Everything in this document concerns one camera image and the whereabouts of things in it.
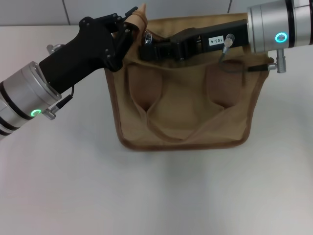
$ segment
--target black clamp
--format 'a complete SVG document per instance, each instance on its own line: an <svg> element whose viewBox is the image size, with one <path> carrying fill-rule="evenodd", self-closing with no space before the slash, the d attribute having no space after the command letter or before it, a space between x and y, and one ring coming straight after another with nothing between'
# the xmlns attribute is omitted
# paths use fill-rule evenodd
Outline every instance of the black clamp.
<svg viewBox="0 0 313 235"><path fill-rule="evenodd" d="M61 94L97 69L120 70L139 30L125 20L137 9L134 7L125 17L114 13L83 18L78 35L40 63L51 87Z"/></svg>
<svg viewBox="0 0 313 235"><path fill-rule="evenodd" d="M143 45L139 47L140 59L160 61L172 58L176 61L184 61L200 53L222 50L224 39L228 34L235 35L237 39L232 47L248 45L247 20L204 28L188 28L162 40L154 39L152 34L147 32ZM216 37L219 37L218 43L210 43L210 40Z"/></svg>

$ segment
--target sticker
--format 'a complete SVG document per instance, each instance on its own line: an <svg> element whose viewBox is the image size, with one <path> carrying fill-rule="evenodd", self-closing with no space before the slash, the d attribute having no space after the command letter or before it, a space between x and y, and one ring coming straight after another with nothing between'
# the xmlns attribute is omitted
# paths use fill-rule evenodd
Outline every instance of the sticker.
<svg viewBox="0 0 313 235"><path fill-rule="evenodd" d="M210 46L214 46L214 45L217 45L217 44L223 44L223 43L224 43L224 37L223 36L209 38Z"/></svg>

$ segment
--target green led ring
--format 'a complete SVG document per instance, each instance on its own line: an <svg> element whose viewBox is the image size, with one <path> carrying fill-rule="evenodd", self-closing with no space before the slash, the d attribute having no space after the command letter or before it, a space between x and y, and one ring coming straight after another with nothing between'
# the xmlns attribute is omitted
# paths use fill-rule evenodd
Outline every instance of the green led ring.
<svg viewBox="0 0 313 235"><path fill-rule="evenodd" d="M38 114L40 114L41 113L41 110L40 109L35 109L33 112L31 112L31 116L32 117L35 117L35 116L37 116Z"/></svg>

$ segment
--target brown trim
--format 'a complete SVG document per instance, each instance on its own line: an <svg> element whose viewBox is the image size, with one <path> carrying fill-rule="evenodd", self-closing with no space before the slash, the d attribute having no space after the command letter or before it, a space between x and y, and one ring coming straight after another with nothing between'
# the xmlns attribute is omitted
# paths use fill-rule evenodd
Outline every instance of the brown trim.
<svg viewBox="0 0 313 235"><path fill-rule="evenodd" d="M117 95L116 95L116 89L114 85L113 80L113 73L109 70L105 70L106 77L107 77L107 83L110 91L110 97L111 97L111 103L113 108L113 115L114 115L114 122L116 127L117 136L120 140L120 142L127 148L133 149L133 150L139 150L139 151L157 151L157 150L194 150L194 149L219 149L219 148L231 148L236 147L238 145L241 145L245 143L250 135L251 125L252 125L252 117L253 112L255 109L255 106L257 104L257 100L259 97L259 94L261 92L261 88L268 77L269 72L264 71L260 73L260 76L258 78L257 84L252 92L251 95L251 101L248 108L248 117L247 117L247 127L243 133L243 137L241 140L238 141L231 141L231 142L222 142L222 143L211 143L211 144L184 144L184 145L168 145L168 146L157 146L157 145L148 145L148 146L138 146L134 145L128 140L124 139L123 132L121 128L121 122L120 122L120 113L118 108L118 102L117 102Z"/></svg>

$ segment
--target tan fabric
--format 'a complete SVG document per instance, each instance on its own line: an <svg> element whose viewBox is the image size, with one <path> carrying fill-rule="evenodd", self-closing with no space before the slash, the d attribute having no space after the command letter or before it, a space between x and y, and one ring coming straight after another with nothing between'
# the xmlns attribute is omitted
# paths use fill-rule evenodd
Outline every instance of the tan fabric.
<svg viewBox="0 0 313 235"><path fill-rule="evenodd" d="M170 37L186 28L245 19L246 14L154 20L154 38ZM229 74L217 62L221 51L185 62L145 62L138 58L140 40L129 50L124 67L106 70L117 134L137 150L232 147L250 132L257 98L268 72ZM272 63L266 54L233 48L226 56L231 70Z"/></svg>
<svg viewBox="0 0 313 235"><path fill-rule="evenodd" d="M143 37L145 30L148 25L148 20L146 17L146 4L142 4L136 11L134 11L125 22L132 23L138 27L139 32L136 37Z"/></svg>

